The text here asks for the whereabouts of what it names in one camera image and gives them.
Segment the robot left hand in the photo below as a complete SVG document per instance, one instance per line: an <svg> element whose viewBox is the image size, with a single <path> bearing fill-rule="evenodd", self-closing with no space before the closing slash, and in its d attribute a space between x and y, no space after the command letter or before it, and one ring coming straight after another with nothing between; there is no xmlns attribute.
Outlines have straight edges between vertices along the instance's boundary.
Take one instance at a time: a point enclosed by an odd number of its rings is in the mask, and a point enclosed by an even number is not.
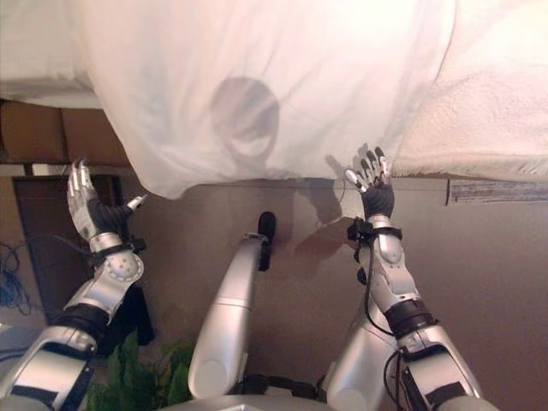
<svg viewBox="0 0 548 411"><path fill-rule="evenodd" d="M145 202L147 195L138 195L124 205L106 205L93 186L87 161L81 158L71 164L68 172L68 210L79 235L90 242L103 233L117 233Z"/></svg>

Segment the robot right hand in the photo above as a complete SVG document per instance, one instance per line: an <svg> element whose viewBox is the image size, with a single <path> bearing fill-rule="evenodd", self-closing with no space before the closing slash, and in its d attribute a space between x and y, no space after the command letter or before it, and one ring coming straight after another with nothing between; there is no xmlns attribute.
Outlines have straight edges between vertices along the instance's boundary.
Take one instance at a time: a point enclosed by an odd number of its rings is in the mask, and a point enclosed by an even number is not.
<svg viewBox="0 0 548 411"><path fill-rule="evenodd" d="M390 182L390 166L384 151L377 146L360 160L360 170L346 169L345 178L360 194L366 219L380 215L391 217L395 206Z"/></svg>

